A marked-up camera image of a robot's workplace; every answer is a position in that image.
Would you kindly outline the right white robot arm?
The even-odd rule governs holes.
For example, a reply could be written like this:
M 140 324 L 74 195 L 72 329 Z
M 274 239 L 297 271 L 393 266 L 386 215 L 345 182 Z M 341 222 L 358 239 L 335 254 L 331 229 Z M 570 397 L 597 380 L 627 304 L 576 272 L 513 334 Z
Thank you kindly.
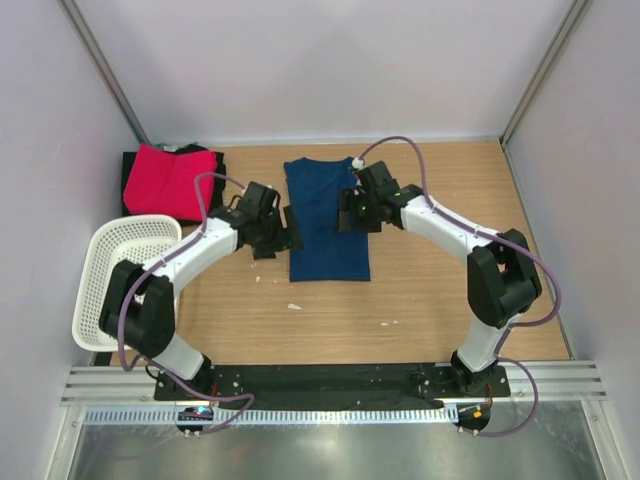
M 484 232 L 410 184 L 401 187 L 382 161 L 351 162 L 356 186 L 339 194 L 336 230 L 377 233 L 384 223 L 418 234 L 466 266 L 467 302 L 473 313 L 462 346 L 451 357 L 450 380 L 460 394 L 483 389 L 507 328 L 542 293 L 526 238 L 515 229 Z

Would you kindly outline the blue printed t-shirt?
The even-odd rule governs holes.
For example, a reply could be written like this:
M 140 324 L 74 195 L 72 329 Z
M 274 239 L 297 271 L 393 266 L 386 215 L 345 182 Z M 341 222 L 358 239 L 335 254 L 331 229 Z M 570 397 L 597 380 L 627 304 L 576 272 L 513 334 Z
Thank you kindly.
M 289 280 L 368 281 L 368 237 L 336 231 L 340 193 L 352 189 L 353 159 L 319 161 L 302 157 L 284 164 L 289 201 L 303 248 L 290 251 Z

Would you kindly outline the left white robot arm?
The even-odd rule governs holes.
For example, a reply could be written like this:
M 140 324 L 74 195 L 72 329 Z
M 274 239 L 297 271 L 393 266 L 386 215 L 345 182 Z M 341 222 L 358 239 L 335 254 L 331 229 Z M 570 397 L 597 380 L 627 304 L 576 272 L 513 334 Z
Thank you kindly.
M 302 249 L 294 210 L 280 202 L 277 190 L 251 182 L 231 204 L 203 212 L 201 225 L 166 252 L 144 263 L 116 264 L 99 328 L 115 339 L 123 370 L 135 366 L 125 353 L 131 349 L 136 360 L 159 368 L 188 398 L 210 396 L 212 362 L 177 333 L 175 300 L 207 268 L 245 246 L 256 256 Z

